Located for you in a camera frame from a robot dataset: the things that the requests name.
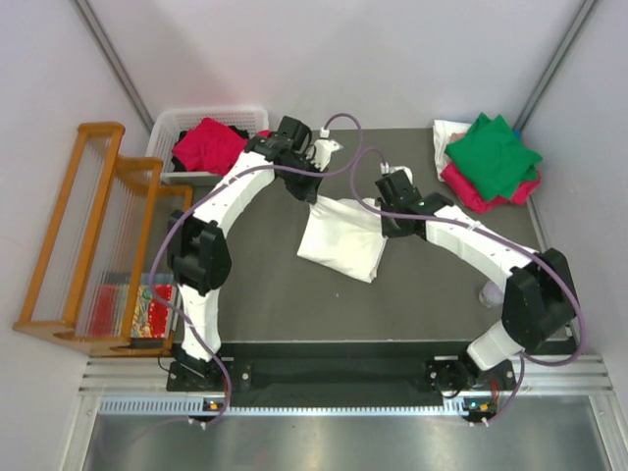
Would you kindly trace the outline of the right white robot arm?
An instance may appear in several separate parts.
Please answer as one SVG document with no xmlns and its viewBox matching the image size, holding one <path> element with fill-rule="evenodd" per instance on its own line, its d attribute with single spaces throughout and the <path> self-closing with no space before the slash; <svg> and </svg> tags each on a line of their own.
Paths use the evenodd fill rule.
<svg viewBox="0 0 628 471">
<path fill-rule="evenodd" d="M 402 167 L 384 167 L 376 187 L 383 236 L 419 236 L 471 265 L 503 296 L 500 319 L 460 355 L 457 373 L 465 386 L 482 387 L 498 364 L 536 350 L 577 317 L 561 252 L 536 252 L 488 230 L 439 193 L 422 196 Z"/>
</svg>

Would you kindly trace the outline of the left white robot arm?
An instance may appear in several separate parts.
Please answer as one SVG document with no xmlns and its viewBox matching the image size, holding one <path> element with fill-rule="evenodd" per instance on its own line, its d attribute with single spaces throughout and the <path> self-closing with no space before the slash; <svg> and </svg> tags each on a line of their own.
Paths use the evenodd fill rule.
<svg viewBox="0 0 628 471">
<path fill-rule="evenodd" d="M 167 263 L 187 318 L 176 357 L 202 389 L 216 387 L 223 375 L 221 363 L 211 354 L 221 347 L 218 304 L 220 288 L 232 268 L 229 230 L 252 199 L 275 179 L 283 180 L 296 199 L 317 201 L 320 175 L 340 145 L 329 139 L 327 130 L 305 144 L 310 133 L 301 121 L 285 117 L 277 131 L 249 139 L 220 181 L 224 189 L 199 205 L 168 244 Z"/>
</svg>

